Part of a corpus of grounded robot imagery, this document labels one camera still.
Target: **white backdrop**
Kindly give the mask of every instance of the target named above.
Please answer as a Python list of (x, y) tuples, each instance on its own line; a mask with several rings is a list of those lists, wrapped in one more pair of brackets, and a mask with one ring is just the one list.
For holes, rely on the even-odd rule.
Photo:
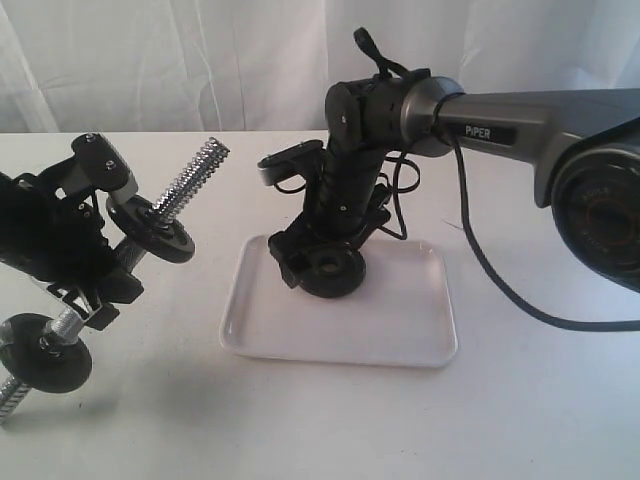
[(640, 86), (638, 0), (0, 0), (0, 132), (323, 128), (358, 26), (469, 92)]

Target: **white table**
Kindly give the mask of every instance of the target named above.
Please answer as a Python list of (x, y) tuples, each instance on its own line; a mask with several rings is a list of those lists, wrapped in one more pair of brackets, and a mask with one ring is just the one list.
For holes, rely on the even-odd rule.
[[(143, 260), (144, 296), (106, 331), (83, 334), (89, 381), (68, 395), (32, 392), (0, 431), (3, 480), (638, 478), (640, 334), (564, 332), (503, 297), (450, 225), (459, 225), (452, 156), (419, 159), (422, 186), (403, 198), (410, 235), (445, 255), (460, 339), (450, 365), (260, 361), (220, 347), (242, 243), (285, 227), (301, 208), (301, 196), (262, 186), (255, 164), (324, 136), (219, 135), (231, 155), (181, 215), (195, 260)], [(108, 135), (152, 199), (206, 137)], [(72, 138), (2, 135), (0, 170), (39, 171), (67, 158)], [(478, 237), (517, 290), (576, 319), (640, 317), (640, 295), (583, 267), (550, 210), (533, 205), (531, 167), (466, 158)], [(108, 232), (121, 237), (111, 223)], [(7, 268), (0, 276), (0, 318), (59, 311), (29, 279)]]

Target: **robotic arm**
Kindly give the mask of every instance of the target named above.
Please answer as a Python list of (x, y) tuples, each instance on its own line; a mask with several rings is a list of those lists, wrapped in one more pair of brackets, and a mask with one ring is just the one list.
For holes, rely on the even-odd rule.
[[(397, 182), (376, 184), (388, 153), (402, 152), (393, 159), (397, 180), (400, 166), (412, 165), (406, 154), (438, 157), (454, 149), (464, 182), (466, 147), (532, 164), (536, 205), (551, 206), (569, 249), (640, 292), (640, 89), (465, 94), (450, 78), (383, 57), (366, 30), (354, 36), (379, 73), (329, 89), (327, 148), (316, 140), (259, 163), (267, 185), (296, 174), (306, 180), (302, 213), (269, 239), (290, 287), (332, 298), (360, 285), (366, 268), (358, 249), (377, 228), (387, 231), (392, 198), (399, 211)], [(572, 322), (531, 307), (488, 264), (468, 218), (463, 225), (485, 271), (533, 316), (575, 330), (640, 329), (640, 322)]]

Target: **screw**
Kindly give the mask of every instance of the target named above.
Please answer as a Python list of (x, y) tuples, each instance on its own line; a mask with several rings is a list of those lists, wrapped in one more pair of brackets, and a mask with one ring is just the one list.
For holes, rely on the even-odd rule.
[[(85, 135), (85, 138), (88, 142), (95, 139), (91, 133)], [(169, 188), (156, 201), (151, 208), (151, 213), (157, 216), (158, 221), (165, 225), (170, 225), (218, 169), (227, 155), (229, 155), (229, 149), (215, 138), (210, 137), (180, 176), (171, 182)], [(129, 273), (146, 253), (145, 249), (128, 237), (125, 237), (115, 249), (116, 258)], [(73, 345), (78, 341), (78, 334), (83, 327), (84, 321), (82, 318), (73, 309), (67, 308), (58, 318), (49, 322), (46, 331), (54, 333), (60, 345)], [(0, 387), (0, 425), (24, 400), (30, 390), (31, 387), (22, 383), (13, 375), (10, 375), (5, 380)]]

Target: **white plastic tray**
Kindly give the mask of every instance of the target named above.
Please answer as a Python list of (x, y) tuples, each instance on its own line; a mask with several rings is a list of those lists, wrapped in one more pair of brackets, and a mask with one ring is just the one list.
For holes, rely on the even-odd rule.
[(423, 241), (370, 239), (367, 275), (354, 293), (321, 299), (289, 289), (267, 237), (247, 241), (220, 341), (248, 357), (442, 367), (458, 341), (442, 258)]

